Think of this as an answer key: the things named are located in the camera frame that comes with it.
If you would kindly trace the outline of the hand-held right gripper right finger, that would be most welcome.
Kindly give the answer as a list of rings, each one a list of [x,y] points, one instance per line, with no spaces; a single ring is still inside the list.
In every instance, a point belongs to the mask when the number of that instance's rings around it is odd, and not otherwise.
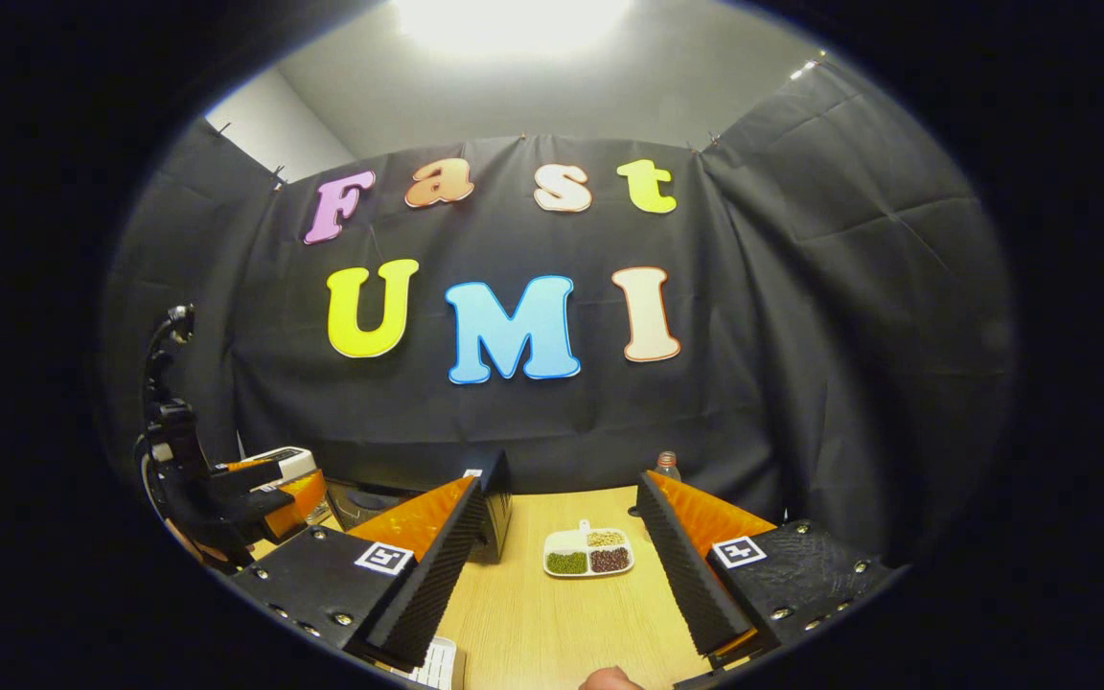
[[[810,519],[775,526],[655,471],[638,481],[636,510],[697,654],[716,669],[802,645],[901,573]]]

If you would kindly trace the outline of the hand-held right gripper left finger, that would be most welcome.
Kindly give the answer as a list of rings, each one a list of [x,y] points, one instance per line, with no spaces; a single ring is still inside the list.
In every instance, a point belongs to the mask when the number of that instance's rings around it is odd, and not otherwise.
[[[316,645],[412,671],[425,662],[486,512],[463,475],[347,532],[307,527],[231,582]]]

